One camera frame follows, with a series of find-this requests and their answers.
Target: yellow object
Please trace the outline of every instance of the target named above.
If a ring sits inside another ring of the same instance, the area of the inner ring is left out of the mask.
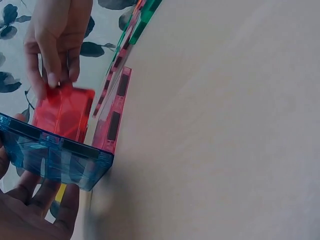
[[[66,190],[66,186],[65,184],[61,184],[60,189],[58,191],[58,193],[55,196],[55,200],[59,203],[61,203],[62,197],[64,196],[65,190]]]

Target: fingernail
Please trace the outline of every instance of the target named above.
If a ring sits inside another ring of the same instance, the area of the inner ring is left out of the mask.
[[[49,84],[50,88],[52,88],[52,89],[54,89],[58,84],[58,79],[53,72],[50,72],[48,74],[48,84]]]

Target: hand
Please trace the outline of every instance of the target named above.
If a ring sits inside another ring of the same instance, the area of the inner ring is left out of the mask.
[[[80,50],[93,0],[38,0],[24,39],[27,77],[38,97],[45,83],[75,82],[80,73]],[[38,54],[42,57],[42,77]]]
[[[6,174],[9,160],[1,144],[0,179]],[[79,208],[79,188],[74,184],[66,187],[58,216],[53,224],[46,221],[49,207],[60,184],[45,180],[33,196],[40,177],[25,171],[17,186],[7,193],[0,190],[1,239],[10,240],[70,240]]]

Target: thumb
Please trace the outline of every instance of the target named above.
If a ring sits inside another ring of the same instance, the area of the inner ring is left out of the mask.
[[[61,78],[61,61],[57,50],[57,42],[53,36],[44,35],[37,39],[43,66],[47,73],[48,84],[55,88]]]

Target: beige wall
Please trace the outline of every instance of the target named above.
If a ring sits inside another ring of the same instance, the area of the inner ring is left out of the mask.
[[[319,9],[163,0],[126,64],[101,239],[319,239]]]

